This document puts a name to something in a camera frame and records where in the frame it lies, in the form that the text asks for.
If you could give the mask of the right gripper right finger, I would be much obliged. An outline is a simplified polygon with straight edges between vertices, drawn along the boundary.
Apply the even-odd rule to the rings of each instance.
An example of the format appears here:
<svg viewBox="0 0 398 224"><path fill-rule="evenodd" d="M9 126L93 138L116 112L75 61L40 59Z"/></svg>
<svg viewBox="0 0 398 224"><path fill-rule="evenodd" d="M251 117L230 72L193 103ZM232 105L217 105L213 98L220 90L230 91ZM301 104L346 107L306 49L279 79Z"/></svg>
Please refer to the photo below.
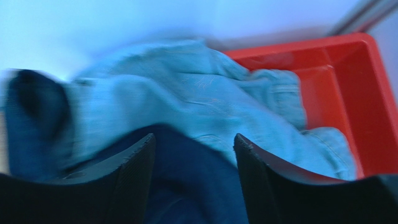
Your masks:
<svg viewBox="0 0 398 224"><path fill-rule="evenodd" d="M300 168L241 134L234 139L251 224L395 224L398 177L344 181Z"/></svg>

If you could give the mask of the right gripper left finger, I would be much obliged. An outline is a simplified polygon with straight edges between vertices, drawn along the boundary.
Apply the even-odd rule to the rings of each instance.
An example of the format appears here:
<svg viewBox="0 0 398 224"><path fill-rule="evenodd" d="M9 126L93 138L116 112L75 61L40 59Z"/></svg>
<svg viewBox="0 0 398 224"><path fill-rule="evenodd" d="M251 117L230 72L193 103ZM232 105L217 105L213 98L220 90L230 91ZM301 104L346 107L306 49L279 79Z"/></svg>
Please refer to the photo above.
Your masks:
<svg viewBox="0 0 398 224"><path fill-rule="evenodd" d="M0 176L3 224L141 224L155 160L148 134L65 178L38 183Z"/></svg>

